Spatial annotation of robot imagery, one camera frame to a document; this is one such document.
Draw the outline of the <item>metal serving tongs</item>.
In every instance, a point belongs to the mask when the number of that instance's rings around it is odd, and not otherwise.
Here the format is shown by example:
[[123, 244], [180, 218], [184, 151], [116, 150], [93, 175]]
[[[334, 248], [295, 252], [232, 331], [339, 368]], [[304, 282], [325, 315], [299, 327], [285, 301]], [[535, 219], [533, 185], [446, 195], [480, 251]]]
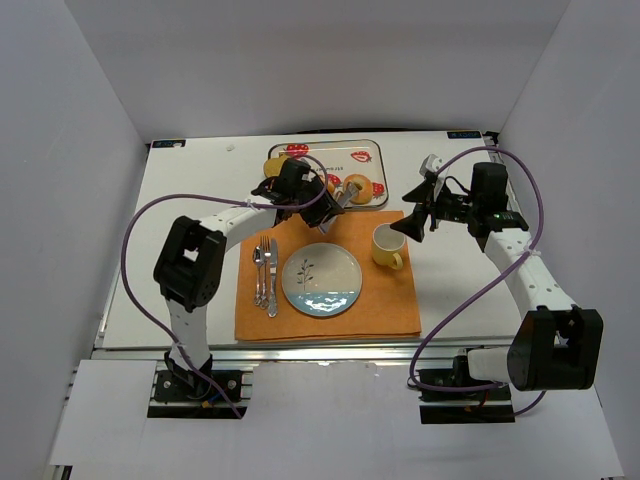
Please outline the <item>metal serving tongs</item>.
[[345, 213], [347, 205], [355, 200], [359, 193], [360, 187], [354, 182], [348, 182], [342, 191], [335, 193], [330, 201], [330, 210], [318, 226], [318, 230], [327, 234], [335, 219]]

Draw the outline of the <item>sugared bagel donut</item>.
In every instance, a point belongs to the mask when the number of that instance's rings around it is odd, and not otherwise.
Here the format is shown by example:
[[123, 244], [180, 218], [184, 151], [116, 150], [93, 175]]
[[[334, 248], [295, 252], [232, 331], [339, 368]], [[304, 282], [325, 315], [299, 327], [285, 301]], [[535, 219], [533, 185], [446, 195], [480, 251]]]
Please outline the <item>sugared bagel donut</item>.
[[352, 185], [357, 193], [351, 198], [350, 202], [355, 205], [366, 205], [373, 199], [373, 183], [361, 174], [351, 174], [345, 178], [345, 185]]

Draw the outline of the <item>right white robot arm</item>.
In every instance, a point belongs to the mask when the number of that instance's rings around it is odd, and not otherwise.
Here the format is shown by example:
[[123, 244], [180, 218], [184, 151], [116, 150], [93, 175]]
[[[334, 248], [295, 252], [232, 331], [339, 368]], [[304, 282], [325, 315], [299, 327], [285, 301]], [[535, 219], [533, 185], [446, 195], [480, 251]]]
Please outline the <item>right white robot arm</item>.
[[500, 271], [522, 317], [508, 347], [476, 347], [458, 354], [446, 388], [477, 391], [511, 384], [520, 391], [583, 390], [593, 385], [603, 333], [594, 309], [582, 309], [533, 251], [529, 226], [508, 207], [508, 174], [492, 162], [474, 165], [471, 187], [460, 194], [445, 184], [448, 169], [436, 155], [420, 167], [422, 183], [404, 196], [413, 212], [392, 230], [422, 241], [439, 222], [467, 226]]

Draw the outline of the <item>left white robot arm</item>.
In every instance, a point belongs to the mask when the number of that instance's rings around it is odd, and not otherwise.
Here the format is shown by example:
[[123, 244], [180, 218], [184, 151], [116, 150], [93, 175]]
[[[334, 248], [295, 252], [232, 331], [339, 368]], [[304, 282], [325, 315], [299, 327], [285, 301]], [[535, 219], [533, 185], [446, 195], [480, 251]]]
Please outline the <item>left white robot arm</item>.
[[210, 217], [181, 216], [173, 222], [153, 278], [170, 315], [172, 346], [165, 363], [189, 394], [202, 398], [213, 388], [206, 312], [219, 288], [226, 253], [295, 215], [310, 228], [328, 226], [345, 212], [345, 203], [343, 195], [328, 191], [309, 163], [287, 159], [279, 174], [261, 181], [247, 199]]

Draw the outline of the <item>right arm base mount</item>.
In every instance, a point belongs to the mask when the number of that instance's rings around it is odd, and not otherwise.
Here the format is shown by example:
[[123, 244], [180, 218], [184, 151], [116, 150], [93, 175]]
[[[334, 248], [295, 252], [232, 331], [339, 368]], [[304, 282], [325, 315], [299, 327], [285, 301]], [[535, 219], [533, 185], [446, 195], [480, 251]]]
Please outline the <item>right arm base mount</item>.
[[419, 393], [420, 421], [423, 425], [507, 424], [515, 422], [508, 386], [487, 389], [486, 380], [474, 380], [469, 374], [465, 351], [460, 351], [446, 368], [418, 369], [409, 389]]

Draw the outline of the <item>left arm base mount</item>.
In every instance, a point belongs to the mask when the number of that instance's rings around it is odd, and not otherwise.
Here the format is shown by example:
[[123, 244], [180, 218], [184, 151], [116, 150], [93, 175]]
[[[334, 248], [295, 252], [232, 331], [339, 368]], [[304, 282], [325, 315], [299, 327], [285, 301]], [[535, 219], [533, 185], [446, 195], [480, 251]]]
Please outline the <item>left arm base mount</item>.
[[[247, 375], [241, 370], [214, 370], [212, 378], [243, 416], [249, 401]], [[150, 419], [238, 420], [216, 388], [205, 383], [192, 391], [175, 379], [168, 370], [159, 370], [154, 377], [147, 417]]]

